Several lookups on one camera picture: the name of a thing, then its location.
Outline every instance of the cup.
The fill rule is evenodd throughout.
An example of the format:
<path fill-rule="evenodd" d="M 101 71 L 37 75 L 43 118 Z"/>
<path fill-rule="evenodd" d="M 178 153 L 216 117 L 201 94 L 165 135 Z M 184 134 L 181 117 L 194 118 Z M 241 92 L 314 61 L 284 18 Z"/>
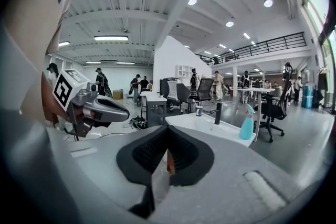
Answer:
<path fill-rule="evenodd" d="M 203 107 L 201 105 L 196 106 L 196 116 L 200 117 L 203 113 Z"/>

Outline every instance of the spray bottle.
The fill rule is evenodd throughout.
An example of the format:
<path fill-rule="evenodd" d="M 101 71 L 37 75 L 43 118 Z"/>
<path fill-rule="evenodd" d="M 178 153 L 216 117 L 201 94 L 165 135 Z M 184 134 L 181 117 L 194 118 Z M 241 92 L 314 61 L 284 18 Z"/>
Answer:
<path fill-rule="evenodd" d="M 242 124 L 239 132 L 239 138 L 243 140 L 250 140 L 253 134 L 253 113 L 252 106 L 247 104 L 246 119 Z"/>

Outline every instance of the railing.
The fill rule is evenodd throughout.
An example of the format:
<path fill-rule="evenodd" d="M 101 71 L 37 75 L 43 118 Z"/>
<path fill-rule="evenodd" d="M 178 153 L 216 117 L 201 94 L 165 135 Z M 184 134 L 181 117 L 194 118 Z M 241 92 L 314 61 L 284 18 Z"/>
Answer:
<path fill-rule="evenodd" d="M 246 46 L 243 48 L 236 49 L 234 51 L 226 52 L 219 56 L 209 58 L 205 56 L 199 56 L 201 59 L 210 66 L 218 65 L 219 63 L 229 62 L 232 60 L 237 60 L 249 56 L 255 56 L 259 54 L 266 54 L 269 52 L 274 52 L 278 50 L 286 50 L 297 47 L 306 46 L 305 38 L 303 32 L 283 36 L 279 38 L 274 38 L 266 40 L 263 42 L 256 43 L 255 45 Z"/>

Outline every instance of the fluorescent light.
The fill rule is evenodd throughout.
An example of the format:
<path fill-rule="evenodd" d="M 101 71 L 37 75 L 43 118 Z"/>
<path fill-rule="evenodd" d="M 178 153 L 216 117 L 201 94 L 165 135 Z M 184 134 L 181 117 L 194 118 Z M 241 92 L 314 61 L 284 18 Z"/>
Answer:
<path fill-rule="evenodd" d="M 65 45 L 70 45 L 70 42 L 64 41 L 64 42 L 61 42 L 61 43 L 58 44 L 59 47 L 60 46 L 65 46 Z"/>
<path fill-rule="evenodd" d="M 246 33 L 243 33 L 243 35 L 247 38 L 247 39 L 250 39 L 249 35 L 246 34 Z"/>
<path fill-rule="evenodd" d="M 101 36 L 101 37 L 94 37 L 96 41 L 128 41 L 127 36 Z"/>
<path fill-rule="evenodd" d="M 189 0 L 188 5 L 195 5 L 197 0 Z"/>
<path fill-rule="evenodd" d="M 273 5 L 273 0 L 265 0 L 264 2 L 264 6 L 269 8 L 269 7 L 272 7 Z"/>
<path fill-rule="evenodd" d="M 227 26 L 227 27 L 232 27 L 233 25 L 234 25 L 233 22 L 227 22 L 227 23 L 226 23 L 226 26 Z"/>

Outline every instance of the round ceiling light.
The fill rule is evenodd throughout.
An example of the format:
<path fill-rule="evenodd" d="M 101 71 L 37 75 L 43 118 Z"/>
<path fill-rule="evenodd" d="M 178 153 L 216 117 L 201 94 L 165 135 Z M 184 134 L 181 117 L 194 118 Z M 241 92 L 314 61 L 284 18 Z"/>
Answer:
<path fill-rule="evenodd" d="M 188 5 L 195 5 L 197 0 L 189 0 Z"/>
<path fill-rule="evenodd" d="M 269 8 L 273 5 L 273 0 L 265 0 L 264 6 Z"/>
<path fill-rule="evenodd" d="M 233 26 L 233 25 L 234 25 L 233 22 L 227 22 L 227 23 L 226 23 L 226 26 L 227 26 L 227 27 L 231 27 L 231 26 Z"/>

